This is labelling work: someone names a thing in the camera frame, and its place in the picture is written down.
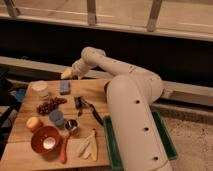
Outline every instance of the white robot link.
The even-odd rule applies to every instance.
[[[124,169],[171,171],[149,108],[162,94],[161,78],[149,70],[109,58],[103,50],[92,47],[84,48],[71,72],[65,70],[61,77],[83,77],[97,66],[115,76],[107,88],[107,104]]]

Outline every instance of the bowl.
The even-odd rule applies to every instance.
[[[61,135],[53,126],[39,128],[31,138],[32,149],[39,154],[53,151],[61,140]]]

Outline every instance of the wooden table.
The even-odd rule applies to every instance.
[[[53,97],[64,97],[67,103],[59,105],[63,111],[64,118],[75,119],[77,110],[75,109],[74,97],[84,96],[85,99],[94,104],[100,116],[108,114],[104,85],[108,79],[71,80],[71,94],[61,96],[59,93],[60,81],[48,81],[48,89]],[[36,107],[42,104],[38,95],[32,90],[32,83],[29,84],[23,104],[20,108],[3,157],[0,162],[0,170],[54,170],[64,168],[83,168],[108,166],[108,153],[104,137],[104,129],[94,119],[91,112],[83,110],[83,115],[79,118],[79,136],[71,137],[67,146],[67,163],[61,164],[58,155],[42,156],[35,153],[30,145],[32,133],[25,127],[27,119],[31,116],[38,116],[44,125],[53,125],[48,115],[41,116],[36,112]],[[77,157],[76,148],[87,137],[91,130],[97,130],[98,160],[91,158],[85,160]],[[66,135],[66,130],[59,130],[61,135]]]

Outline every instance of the green tray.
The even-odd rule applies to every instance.
[[[152,111],[152,116],[154,118],[155,124],[160,134],[168,159],[169,160],[177,159],[178,156],[177,152],[159,113],[157,111]],[[112,170],[123,170],[123,165],[118,150],[118,145],[115,139],[115,134],[112,128],[110,116],[105,116],[103,118],[103,123],[111,168]]]

